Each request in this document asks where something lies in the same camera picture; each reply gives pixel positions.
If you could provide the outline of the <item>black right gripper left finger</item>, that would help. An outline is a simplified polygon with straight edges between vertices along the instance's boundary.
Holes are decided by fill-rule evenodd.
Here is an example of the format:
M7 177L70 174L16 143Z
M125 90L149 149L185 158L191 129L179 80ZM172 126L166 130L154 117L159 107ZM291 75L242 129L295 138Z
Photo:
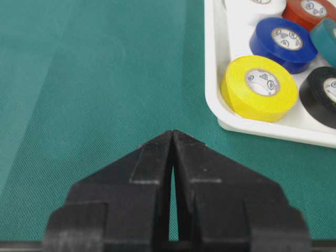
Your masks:
M43 251L154 251L168 238L172 131L74 183Z

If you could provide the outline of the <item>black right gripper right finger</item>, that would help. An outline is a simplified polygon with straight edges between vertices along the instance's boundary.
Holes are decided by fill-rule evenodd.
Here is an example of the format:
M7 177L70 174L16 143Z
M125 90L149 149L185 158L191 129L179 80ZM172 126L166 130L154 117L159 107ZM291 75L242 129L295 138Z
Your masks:
M197 251L309 251L303 215L281 186L175 130L180 239Z

